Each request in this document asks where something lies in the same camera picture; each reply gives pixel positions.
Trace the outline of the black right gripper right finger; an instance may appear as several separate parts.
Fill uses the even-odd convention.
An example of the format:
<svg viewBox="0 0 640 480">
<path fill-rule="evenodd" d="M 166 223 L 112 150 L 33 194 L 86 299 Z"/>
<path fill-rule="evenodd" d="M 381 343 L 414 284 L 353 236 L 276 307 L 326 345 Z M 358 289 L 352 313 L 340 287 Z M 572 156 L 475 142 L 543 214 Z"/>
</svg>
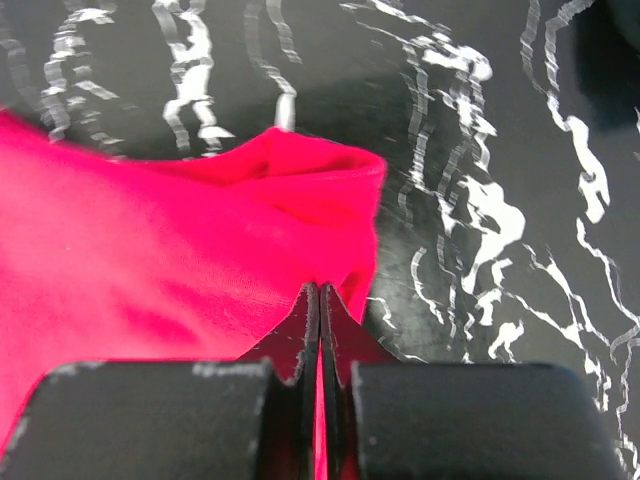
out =
<svg viewBox="0 0 640 480">
<path fill-rule="evenodd" d="M 400 361 L 319 295 L 331 479 L 620 479 L 599 412 L 545 363 Z"/>
</svg>

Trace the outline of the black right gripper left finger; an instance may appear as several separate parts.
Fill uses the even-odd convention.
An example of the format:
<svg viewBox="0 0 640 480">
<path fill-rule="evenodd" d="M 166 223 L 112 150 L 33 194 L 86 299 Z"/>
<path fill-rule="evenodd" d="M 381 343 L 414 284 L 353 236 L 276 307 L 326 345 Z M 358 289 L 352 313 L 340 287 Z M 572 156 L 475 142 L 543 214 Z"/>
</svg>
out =
<svg viewBox="0 0 640 480">
<path fill-rule="evenodd" d="M 310 479 L 319 291 L 234 361 L 77 362 L 28 398 L 5 479 Z"/>
</svg>

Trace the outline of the red t-shirt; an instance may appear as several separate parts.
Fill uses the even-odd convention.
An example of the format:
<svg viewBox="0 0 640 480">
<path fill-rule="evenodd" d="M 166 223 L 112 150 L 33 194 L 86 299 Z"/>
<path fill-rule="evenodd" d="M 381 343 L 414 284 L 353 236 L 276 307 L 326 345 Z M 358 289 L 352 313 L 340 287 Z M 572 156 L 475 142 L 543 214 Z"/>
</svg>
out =
<svg viewBox="0 0 640 480">
<path fill-rule="evenodd" d="M 361 320 L 379 156 L 270 128 L 224 154 L 130 162 L 1 117 L 1 430 L 79 360 L 231 358 L 308 282 Z"/>
</svg>

